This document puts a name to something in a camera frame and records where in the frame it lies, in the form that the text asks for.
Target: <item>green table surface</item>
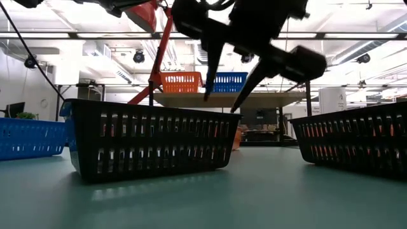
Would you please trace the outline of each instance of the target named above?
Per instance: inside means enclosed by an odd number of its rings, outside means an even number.
[[[84,184],[68,151],[0,162],[0,228],[407,228],[407,185],[241,148],[222,170]]]

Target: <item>black basket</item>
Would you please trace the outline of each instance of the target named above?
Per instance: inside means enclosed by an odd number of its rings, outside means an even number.
[[[406,177],[407,102],[290,120],[305,161]]]
[[[67,99],[71,161],[91,182],[228,165],[240,115]]]

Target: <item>wooden shelf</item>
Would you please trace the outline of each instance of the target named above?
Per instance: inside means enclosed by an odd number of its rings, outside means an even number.
[[[212,93],[204,102],[202,93],[155,93],[157,103],[170,108],[230,108],[238,93]],[[305,99],[303,92],[266,92],[252,93],[242,108],[277,108]]]

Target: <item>wall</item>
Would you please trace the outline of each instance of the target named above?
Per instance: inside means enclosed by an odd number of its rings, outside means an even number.
[[[0,109],[25,102],[24,111],[38,114],[40,120],[54,120],[55,99],[55,92],[38,70],[27,69],[22,61],[6,56],[0,49]]]

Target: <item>blue basket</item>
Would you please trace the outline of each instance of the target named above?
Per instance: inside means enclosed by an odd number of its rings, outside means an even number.
[[[66,140],[65,123],[0,118],[0,160],[58,155]]]
[[[239,92],[249,73],[216,73],[213,92]]]

